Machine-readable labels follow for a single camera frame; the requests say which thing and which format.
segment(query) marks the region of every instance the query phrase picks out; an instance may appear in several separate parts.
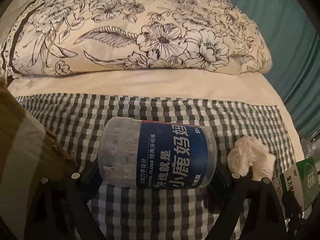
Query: white bedsheet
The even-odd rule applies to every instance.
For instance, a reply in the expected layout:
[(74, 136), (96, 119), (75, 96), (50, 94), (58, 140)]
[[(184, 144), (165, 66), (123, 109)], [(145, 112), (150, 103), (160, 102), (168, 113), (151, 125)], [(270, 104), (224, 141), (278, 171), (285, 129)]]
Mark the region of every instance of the white bedsheet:
[(14, 80), (15, 96), (48, 93), (88, 93), (140, 97), (200, 98), (277, 105), (289, 133), (296, 161), (304, 159), (299, 136), (281, 98), (260, 73), (238, 76), (198, 69), (123, 70), (66, 77), (26, 75)]

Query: blue label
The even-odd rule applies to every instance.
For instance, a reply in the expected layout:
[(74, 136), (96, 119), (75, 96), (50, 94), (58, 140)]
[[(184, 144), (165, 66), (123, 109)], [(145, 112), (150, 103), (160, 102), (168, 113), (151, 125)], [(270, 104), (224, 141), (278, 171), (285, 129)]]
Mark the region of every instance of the blue label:
[(200, 127), (142, 121), (137, 188), (199, 187), (207, 162), (207, 140)]

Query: plastic container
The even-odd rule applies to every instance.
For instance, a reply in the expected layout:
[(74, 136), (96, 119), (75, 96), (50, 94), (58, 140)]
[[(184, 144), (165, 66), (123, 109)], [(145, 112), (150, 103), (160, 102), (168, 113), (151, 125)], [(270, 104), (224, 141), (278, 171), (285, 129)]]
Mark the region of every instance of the plastic container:
[(301, 144), (305, 159), (311, 157), (314, 154), (314, 149), (310, 141), (306, 140), (305, 138), (302, 138), (300, 141), (300, 144)]
[(101, 177), (116, 186), (205, 187), (216, 169), (217, 147), (206, 127), (113, 117), (103, 130), (98, 162)]

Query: metal rivet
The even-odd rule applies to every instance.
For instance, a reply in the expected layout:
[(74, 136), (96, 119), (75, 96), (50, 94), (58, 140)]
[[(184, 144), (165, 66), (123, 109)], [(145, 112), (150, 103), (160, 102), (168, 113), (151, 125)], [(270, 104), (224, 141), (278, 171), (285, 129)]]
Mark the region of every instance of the metal rivet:
[(269, 184), (271, 182), (271, 180), (267, 177), (264, 177), (262, 180), (265, 184)]
[(41, 182), (42, 184), (45, 184), (45, 183), (48, 182), (48, 178), (44, 177), (44, 178), (41, 179), (40, 182)]
[(78, 172), (71, 175), (71, 178), (73, 178), (73, 179), (78, 179), (79, 177), (80, 177), (80, 173), (78, 173)]
[(232, 175), (232, 177), (235, 178), (235, 179), (239, 179), (239, 178), (241, 177), (240, 174), (237, 173), (237, 172), (233, 172), (231, 175)]

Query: floral pillowcase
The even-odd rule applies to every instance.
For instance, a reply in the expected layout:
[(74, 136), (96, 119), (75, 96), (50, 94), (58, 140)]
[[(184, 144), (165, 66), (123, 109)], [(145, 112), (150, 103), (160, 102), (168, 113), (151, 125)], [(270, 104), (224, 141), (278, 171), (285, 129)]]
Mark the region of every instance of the floral pillowcase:
[(1, 46), (2, 73), (135, 68), (270, 70), (257, 25), (228, 0), (34, 0)]

